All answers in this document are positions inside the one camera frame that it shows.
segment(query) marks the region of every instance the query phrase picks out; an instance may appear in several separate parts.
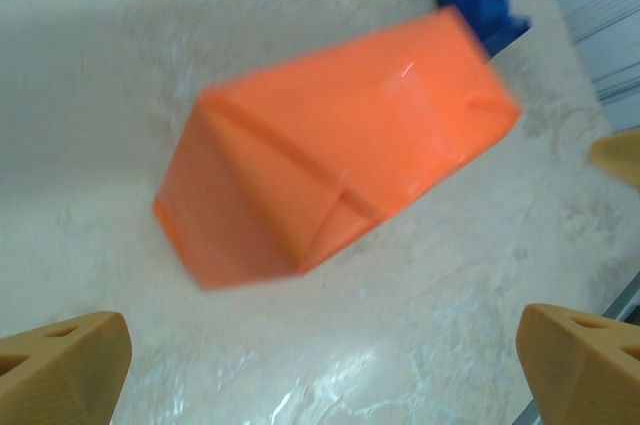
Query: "white marble surface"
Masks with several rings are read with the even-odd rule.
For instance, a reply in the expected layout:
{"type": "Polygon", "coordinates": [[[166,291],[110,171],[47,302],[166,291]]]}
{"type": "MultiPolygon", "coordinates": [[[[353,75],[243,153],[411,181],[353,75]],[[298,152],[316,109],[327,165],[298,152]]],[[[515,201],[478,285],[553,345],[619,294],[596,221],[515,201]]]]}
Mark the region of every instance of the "white marble surface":
{"type": "Polygon", "coordinates": [[[553,0],[494,64],[513,133],[309,276],[203,293],[151,215],[197,90],[434,0],[0,0],[0,335],[122,312],[114,424],[502,424],[530,399],[525,304],[603,311],[640,199],[585,162],[608,128],[553,0]]]}

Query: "orange plastic container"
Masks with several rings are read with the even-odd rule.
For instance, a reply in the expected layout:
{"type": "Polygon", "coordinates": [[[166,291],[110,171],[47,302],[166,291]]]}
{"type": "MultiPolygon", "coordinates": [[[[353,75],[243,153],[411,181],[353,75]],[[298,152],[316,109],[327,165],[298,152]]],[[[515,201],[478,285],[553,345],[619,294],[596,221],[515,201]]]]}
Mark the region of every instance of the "orange plastic container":
{"type": "Polygon", "coordinates": [[[520,112],[445,9],[205,90],[154,204],[205,289],[304,273],[503,138],[520,112]]]}

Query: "orange packaging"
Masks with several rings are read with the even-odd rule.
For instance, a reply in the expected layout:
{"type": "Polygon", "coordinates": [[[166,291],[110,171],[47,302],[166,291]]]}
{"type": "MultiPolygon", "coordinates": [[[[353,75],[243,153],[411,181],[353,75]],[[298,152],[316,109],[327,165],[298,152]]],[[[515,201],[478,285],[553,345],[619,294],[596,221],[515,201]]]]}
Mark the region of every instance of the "orange packaging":
{"type": "Polygon", "coordinates": [[[205,90],[154,211],[205,289],[307,272],[520,111],[452,9],[205,90]]]}

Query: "orange box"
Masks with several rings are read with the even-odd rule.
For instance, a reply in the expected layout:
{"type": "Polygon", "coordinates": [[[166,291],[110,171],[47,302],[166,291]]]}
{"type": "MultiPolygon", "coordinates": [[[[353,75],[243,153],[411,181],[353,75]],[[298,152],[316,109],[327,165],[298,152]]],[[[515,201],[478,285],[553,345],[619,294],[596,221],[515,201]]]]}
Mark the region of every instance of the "orange box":
{"type": "Polygon", "coordinates": [[[452,9],[202,92],[154,211],[205,289],[307,272],[520,111],[452,9]]]}

